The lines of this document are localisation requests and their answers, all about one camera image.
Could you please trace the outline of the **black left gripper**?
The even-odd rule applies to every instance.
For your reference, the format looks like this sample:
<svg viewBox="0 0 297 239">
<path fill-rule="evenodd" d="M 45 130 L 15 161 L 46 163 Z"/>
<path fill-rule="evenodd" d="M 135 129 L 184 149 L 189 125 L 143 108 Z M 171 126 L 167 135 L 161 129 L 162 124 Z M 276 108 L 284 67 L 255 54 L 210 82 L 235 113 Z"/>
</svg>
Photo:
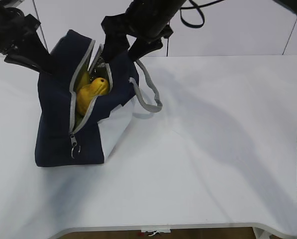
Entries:
<svg viewBox="0 0 297 239">
<path fill-rule="evenodd" d="M 25 0 L 0 0 L 0 54 L 5 63 L 19 65 L 36 72 L 53 74 L 56 61 L 41 42 L 37 14 L 25 14 L 19 6 Z"/>
</svg>

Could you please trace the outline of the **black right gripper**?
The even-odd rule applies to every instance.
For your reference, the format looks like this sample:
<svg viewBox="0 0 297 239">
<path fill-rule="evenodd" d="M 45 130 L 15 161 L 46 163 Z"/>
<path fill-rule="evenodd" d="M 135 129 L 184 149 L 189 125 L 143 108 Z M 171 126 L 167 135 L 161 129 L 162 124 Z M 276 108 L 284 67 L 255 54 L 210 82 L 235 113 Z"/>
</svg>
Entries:
<svg viewBox="0 0 297 239">
<path fill-rule="evenodd" d="M 110 62 L 130 47 L 127 35 L 137 39 L 128 50 L 132 61 L 163 47 L 173 30 L 169 21 L 174 16 L 172 0 L 134 0 L 125 13 L 105 16 L 101 26 L 105 32 L 102 57 Z"/>
</svg>

